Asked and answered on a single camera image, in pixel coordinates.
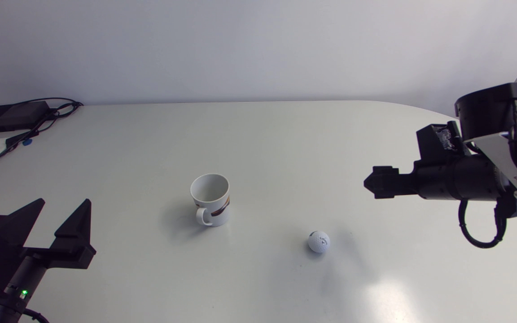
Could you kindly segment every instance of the white golf ball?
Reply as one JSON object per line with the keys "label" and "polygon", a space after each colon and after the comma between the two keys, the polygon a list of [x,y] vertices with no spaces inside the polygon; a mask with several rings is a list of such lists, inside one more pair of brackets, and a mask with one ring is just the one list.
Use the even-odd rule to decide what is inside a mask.
{"label": "white golf ball", "polygon": [[314,231],[308,236],[308,247],[314,252],[325,252],[330,247],[330,238],[322,231]]}

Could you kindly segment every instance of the mug rim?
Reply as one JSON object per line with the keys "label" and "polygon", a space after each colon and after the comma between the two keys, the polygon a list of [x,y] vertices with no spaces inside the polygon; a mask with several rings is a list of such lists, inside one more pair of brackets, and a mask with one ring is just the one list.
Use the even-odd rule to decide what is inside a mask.
{"label": "mug rim", "polygon": [[[195,197],[195,195],[193,195],[193,185],[195,184],[195,182],[197,180],[199,180],[199,178],[201,177],[204,177],[204,176],[208,176],[208,175],[217,175],[217,176],[221,176],[222,178],[224,178],[224,180],[226,180],[226,192],[224,192],[223,195],[221,195],[221,197],[217,198],[216,200],[212,200],[212,201],[203,201],[203,200],[199,200]],[[223,176],[222,174],[217,174],[217,173],[208,173],[208,174],[203,174],[197,178],[195,178],[195,180],[193,180],[193,182],[191,183],[191,188],[190,188],[190,192],[191,192],[191,197],[193,198],[193,200],[196,200],[200,203],[213,203],[213,202],[217,202],[219,200],[221,200],[222,198],[224,198],[225,196],[228,195],[228,191],[230,191],[230,182],[228,181],[228,178],[226,178],[226,176]]]}

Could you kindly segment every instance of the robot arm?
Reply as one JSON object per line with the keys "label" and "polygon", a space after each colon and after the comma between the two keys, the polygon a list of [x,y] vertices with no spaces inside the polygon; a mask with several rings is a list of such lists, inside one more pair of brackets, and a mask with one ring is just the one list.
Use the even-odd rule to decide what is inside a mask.
{"label": "robot arm", "polygon": [[[455,121],[424,127],[416,133],[421,159],[410,174],[375,166],[364,186],[375,198],[418,194],[460,200],[462,233],[476,247],[491,248],[504,236],[506,219],[517,216],[517,83],[467,94],[455,107],[462,136]],[[468,233],[468,200],[496,201],[493,241],[483,243]]]}

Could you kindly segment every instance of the mug handle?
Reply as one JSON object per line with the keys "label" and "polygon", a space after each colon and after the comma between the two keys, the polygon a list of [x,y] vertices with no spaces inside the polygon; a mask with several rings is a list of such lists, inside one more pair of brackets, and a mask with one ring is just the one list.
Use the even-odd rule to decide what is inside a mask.
{"label": "mug handle", "polygon": [[201,225],[213,225],[212,223],[205,222],[205,219],[203,219],[205,211],[207,211],[206,207],[199,207],[199,209],[197,209],[197,222]]}

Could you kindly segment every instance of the brown stripe on mug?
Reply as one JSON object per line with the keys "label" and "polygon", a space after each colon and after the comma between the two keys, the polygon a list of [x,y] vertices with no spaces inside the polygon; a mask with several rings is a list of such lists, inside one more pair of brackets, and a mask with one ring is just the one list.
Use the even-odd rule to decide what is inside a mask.
{"label": "brown stripe on mug", "polygon": [[213,213],[211,213],[211,217],[216,217],[217,215],[221,215],[221,213],[223,213],[224,209],[226,209],[226,207],[229,204],[230,204],[230,196],[228,196],[226,198],[226,202],[224,203],[224,205],[220,209],[218,209],[218,210],[214,211]]}

